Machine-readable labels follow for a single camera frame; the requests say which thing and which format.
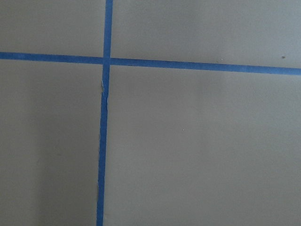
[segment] vertical tape line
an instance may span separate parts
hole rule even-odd
[[[99,142],[99,166],[98,166],[98,200],[97,200],[97,213],[96,213],[97,226],[103,225],[104,175],[105,175],[105,156],[106,156],[106,143],[107,143],[112,11],[113,11],[113,0],[106,0],[105,21],[104,21],[104,43],[103,43],[103,93],[102,93],[101,117],[100,117],[100,142]]]

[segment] blue painter's tape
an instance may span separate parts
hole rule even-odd
[[[112,33],[113,0],[106,0],[104,43],[103,43],[103,93],[100,118],[99,166],[98,166],[98,200],[96,225],[103,225],[104,176],[107,143],[108,95],[110,79],[111,33]]]
[[[179,68],[179,69],[193,69],[193,70],[224,71],[224,72],[301,75],[301,68],[265,67],[265,66],[251,66],[251,65],[223,65],[223,64],[161,61],[161,60],[111,58],[111,65]]]
[[[33,54],[33,53],[0,52],[0,59],[66,62],[66,63],[82,63],[82,64],[96,64],[96,65],[103,64],[102,57],[50,55],[50,54]]]

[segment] blue tape strip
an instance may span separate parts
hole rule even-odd
[[[179,68],[179,69],[193,69],[193,70],[224,71],[224,72],[301,75],[300,68],[266,67],[266,66],[251,66],[251,65],[222,65],[222,64],[161,61],[161,60],[111,58],[111,65]]]
[[[251,65],[223,65],[223,64],[161,61],[161,60],[140,60],[140,59],[124,59],[124,58],[110,59],[111,48],[109,48],[109,46],[111,46],[111,38],[108,38],[108,36],[106,36],[105,43],[107,44],[104,46],[103,49],[104,56],[105,56],[104,58],[93,57],[93,56],[69,56],[69,55],[0,52],[0,59],[66,62],[66,63],[80,63],[80,64],[97,64],[97,65],[102,65],[102,64],[105,65],[104,61],[108,60],[109,64],[111,65],[122,65],[122,66],[161,67],[161,68],[178,68],[178,69],[225,71],[225,72],[301,75],[301,68],[267,67],[267,66],[251,66]]]
[[[83,64],[97,64],[97,65],[103,64],[102,57],[50,55],[50,54],[33,54],[33,53],[0,52],[0,59],[83,63]]]
[[[110,79],[111,33],[113,0],[106,0],[104,43],[103,43],[103,93],[100,118],[99,166],[98,166],[98,200],[96,225],[103,225],[104,176],[107,143],[108,95]]]

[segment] wall surface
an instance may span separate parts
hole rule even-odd
[[[104,18],[2,0],[0,53],[102,60]],[[299,21],[298,0],[114,0],[111,57],[301,68]],[[0,59],[0,226],[96,225],[102,69]],[[103,225],[300,226],[300,87],[111,65]]]

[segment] horizontal tape line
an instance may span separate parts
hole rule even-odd
[[[124,58],[111,58],[111,65],[178,68],[178,69],[224,71],[224,72],[301,75],[300,68],[267,67],[267,66],[251,66],[251,65],[224,65],[224,64],[178,62],[178,61],[124,59]]]
[[[0,52],[0,59],[66,62],[66,63],[97,64],[97,65],[103,64],[102,57],[50,55],[50,54],[33,54],[33,53]]]
[[[66,62],[66,63],[81,63],[81,64],[97,64],[97,65],[103,64],[102,57],[49,55],[49,54],[33,54],[33,53],[0,52],[0,59]],[[120,66],[160,67],[160,68],[178,68],[178,69],[207,70],[207,71],[301,75],[301,68],[288,68],[288,67],[224,65],[224,64],[210,64],[210,63],[141,60],[141,59],[125,59],[125,58],[111,58],[110,62],[111,65],[120,65]]]

